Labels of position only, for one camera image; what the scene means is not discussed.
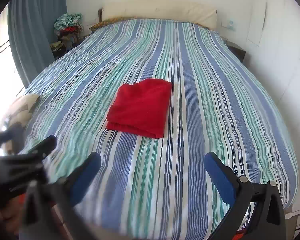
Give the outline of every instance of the folded red garment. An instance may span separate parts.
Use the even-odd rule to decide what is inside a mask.
[[[107,115],[107,129],[162,138],[172,84],[163,79],[145,79],[123,84]]]

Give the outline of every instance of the headboard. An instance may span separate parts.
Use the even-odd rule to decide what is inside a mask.
[[[107,3],[98,11],[99,22],[130,16],[188,21],[210,30],[217,27],[216,9],[187,0],[127,0]]]

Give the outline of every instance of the nightstand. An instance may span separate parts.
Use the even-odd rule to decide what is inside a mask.
[[[224,41],[227,45],[228,49],[240,60],[243,62],[244,56],[246,55],[245,50],[241,49],[237,44],[230,42],[230,41]]]

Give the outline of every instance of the blue curtain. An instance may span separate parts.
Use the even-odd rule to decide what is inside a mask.
[[[11,0],[8,33],[11,52],[25,88],[54,61],[54,21],[67,12],[66,0]]]

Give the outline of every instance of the striped bedsheet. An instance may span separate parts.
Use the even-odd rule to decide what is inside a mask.
[[[146,78],[173,84],[164,138],[107,130],[118,88]],[[220,36],[198,25],[134,19],[105,26],[47,67],[26,93],[41,98],[24,150],[58,138],[45,163],[51,181],[100,153],[101,169],[76,209],[120,234],[207,238],[229,208],[205,172],[210,151],[238,176],[277,181],[285,207],[296,194],[296,158],[276,106]]]

